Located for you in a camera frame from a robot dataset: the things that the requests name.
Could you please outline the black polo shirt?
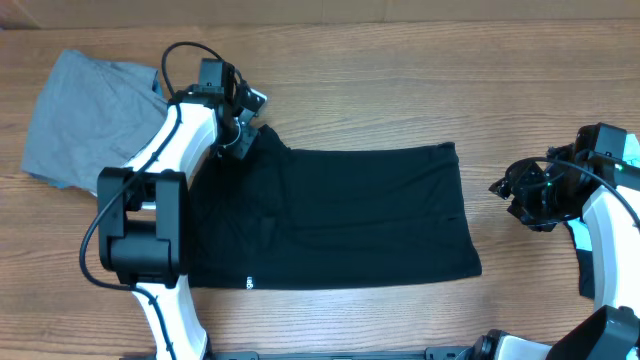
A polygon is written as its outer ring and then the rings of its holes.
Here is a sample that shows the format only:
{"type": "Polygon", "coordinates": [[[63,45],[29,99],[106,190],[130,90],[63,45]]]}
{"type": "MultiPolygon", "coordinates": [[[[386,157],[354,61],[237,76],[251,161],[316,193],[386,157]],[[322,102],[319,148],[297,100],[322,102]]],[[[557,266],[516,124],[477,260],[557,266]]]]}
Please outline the black polo shirt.
{"type": "Polygon", "coordinates": [[[209,159],[191,196],[194,287],[381,287],[482,272],[450,142],[313,151],[263,126],[245,158],[209,159]]]}

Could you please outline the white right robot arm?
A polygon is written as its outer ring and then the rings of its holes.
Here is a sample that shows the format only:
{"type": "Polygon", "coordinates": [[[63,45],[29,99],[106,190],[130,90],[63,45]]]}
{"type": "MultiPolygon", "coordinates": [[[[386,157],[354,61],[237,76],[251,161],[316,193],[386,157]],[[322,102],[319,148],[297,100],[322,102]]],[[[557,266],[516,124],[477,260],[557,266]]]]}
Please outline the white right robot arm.
{"type": "Polygon", "coordinates": [[[639,356],[639,169],[624,161],[627,132],[605,123],[574,143],[512,163],[490,192],[535,231],[579,219],[591,242],[594,312],[554,345],[492,330],[461,359],[636,359],[639,356]]]}

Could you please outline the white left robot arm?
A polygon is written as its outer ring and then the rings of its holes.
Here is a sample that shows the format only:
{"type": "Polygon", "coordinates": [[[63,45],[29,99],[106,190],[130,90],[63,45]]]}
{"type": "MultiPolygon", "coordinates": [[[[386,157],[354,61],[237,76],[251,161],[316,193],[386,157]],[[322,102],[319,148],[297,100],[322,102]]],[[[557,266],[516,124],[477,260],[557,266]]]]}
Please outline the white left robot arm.
{"type": "Polygon", "coordinates": [[[197,83],[171,97],[150,142],[124,166],[99,174],[88,233],[98,235],[101,264],[116,274],[116,288],[143,309],[156,359],[212,356],[188,280],[195,251],[188,182],[206,155],[245,157],[257,136],[250,122],[266,102],[232,64],[203,59],[197,83]]]}

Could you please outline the dark garment under blue shirt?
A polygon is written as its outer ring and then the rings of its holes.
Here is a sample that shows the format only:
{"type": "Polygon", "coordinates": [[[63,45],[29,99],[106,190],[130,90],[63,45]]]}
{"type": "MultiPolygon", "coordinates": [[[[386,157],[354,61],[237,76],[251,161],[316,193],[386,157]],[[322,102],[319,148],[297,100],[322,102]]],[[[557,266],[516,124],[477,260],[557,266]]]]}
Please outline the dark garment under blue shirt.
{"type": "Polygon", "coordinates": [[[579,267],[579,294],[588,299],[595,298],[595,281],[592,255],[592,242],[585,223],[580,219],[565,223],[574,243],[579,267]]]}

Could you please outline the light blue shirt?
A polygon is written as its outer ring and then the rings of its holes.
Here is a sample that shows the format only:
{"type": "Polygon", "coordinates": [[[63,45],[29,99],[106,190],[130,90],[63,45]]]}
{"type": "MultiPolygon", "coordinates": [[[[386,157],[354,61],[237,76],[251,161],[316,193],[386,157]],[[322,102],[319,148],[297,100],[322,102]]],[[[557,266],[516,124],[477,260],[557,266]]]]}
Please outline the light blue shirt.
{"type": "MultiPolygon", "coordinates": [[[[622,160],[634,167],[639,166],[640,147],[635,134],[626,136],[622,160]]],[[[570,230],[575,248],[577,250],[591,251],[592,242],[587,225],[581,219],[570,220],[566,223],[570,230]]]]}

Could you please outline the grey folded shirt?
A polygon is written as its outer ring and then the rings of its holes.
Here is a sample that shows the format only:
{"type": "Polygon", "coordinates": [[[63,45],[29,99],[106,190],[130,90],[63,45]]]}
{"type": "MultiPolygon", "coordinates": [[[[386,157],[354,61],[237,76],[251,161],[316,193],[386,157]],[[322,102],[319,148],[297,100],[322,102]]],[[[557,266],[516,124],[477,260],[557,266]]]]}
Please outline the grey folded shirt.
{"type": "Polygon", "coordinates": [[[103,168],[127,163],[163,126],[166,100],[151,89],[156,72],[63,51],[37,98],[21,170],[95,192],[103,168]]]}

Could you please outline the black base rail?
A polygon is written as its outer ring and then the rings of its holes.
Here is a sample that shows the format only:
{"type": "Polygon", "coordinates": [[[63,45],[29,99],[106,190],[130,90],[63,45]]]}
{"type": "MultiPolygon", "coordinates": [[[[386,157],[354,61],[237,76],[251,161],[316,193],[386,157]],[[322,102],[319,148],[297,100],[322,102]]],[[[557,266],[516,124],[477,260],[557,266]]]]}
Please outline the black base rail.
{"type": "Polygon", "coordinates": [[[247,352],[207,351],[204,360],[468,360],[474,358],[473,347],[428,347],[422,351],[382,351],[382,352],[337,352],[337,353],[297,353],[259,354],[247,352]]]}

